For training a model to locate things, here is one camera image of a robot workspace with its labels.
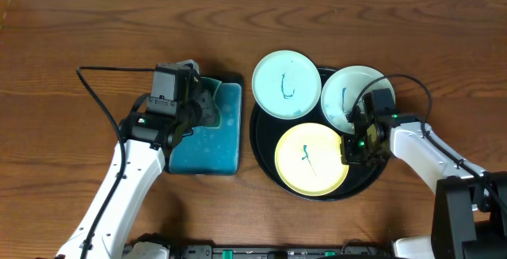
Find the green yellow sponge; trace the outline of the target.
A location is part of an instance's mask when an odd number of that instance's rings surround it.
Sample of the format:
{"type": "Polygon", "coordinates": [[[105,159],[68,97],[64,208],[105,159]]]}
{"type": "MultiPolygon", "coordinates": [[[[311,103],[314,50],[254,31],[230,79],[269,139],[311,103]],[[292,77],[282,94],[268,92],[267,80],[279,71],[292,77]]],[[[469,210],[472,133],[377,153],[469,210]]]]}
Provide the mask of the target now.
{"type": "Polygon", "coordinates": [[[215,78],[201,78],[203,92],[198,97],[198,104],[202,110],[200,124],[204,127],[218,128],[220,126],[221,112],[219,110],[219,106],[217,105],[218,101],[216,98],[218,88],[221,86],[221,84],[222,82],[215,78]]]}

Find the yellow plate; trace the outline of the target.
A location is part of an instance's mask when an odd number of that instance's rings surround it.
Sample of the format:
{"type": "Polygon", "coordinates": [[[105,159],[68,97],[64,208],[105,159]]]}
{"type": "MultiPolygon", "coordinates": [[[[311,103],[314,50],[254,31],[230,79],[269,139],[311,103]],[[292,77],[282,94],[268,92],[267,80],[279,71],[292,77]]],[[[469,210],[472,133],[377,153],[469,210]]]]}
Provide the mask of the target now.
{"type": "Polygon", "coordinates": [[[341,137],[323,124],[288,129],[278,141],[274,163],[280,179],[304,196],[325,196],[338,189],[349,167],[341,160],[341,137]]]}

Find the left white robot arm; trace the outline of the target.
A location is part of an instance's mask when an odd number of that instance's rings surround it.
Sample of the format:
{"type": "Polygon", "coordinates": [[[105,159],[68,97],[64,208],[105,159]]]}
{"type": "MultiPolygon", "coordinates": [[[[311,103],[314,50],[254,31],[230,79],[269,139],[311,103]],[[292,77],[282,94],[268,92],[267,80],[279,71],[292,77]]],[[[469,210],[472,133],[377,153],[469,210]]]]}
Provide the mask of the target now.
{"type": "Polygon", "coordinates": [[[194,127],[212,126],[219,110],[202,90],[179,101],[144,94],[114,124],[118,138],[109,170],[58,258],[122,258],[142,202],[173,149],[194,127]]]}

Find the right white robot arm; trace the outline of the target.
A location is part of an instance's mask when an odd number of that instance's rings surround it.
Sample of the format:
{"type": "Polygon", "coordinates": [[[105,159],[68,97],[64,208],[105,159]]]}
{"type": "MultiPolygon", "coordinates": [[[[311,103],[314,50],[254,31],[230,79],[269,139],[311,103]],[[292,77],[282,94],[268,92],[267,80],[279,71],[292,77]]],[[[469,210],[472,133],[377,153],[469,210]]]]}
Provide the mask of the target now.
{"type": "Polygon", "coordinates": [[[398,258],[504,258],[506,174],[491,173],[455,152],[424,120],[393,104],[354,105],[354,133],[342,138],[344,163],[405,162],[433,191],[429,236],[394,242],[398,258]]]}

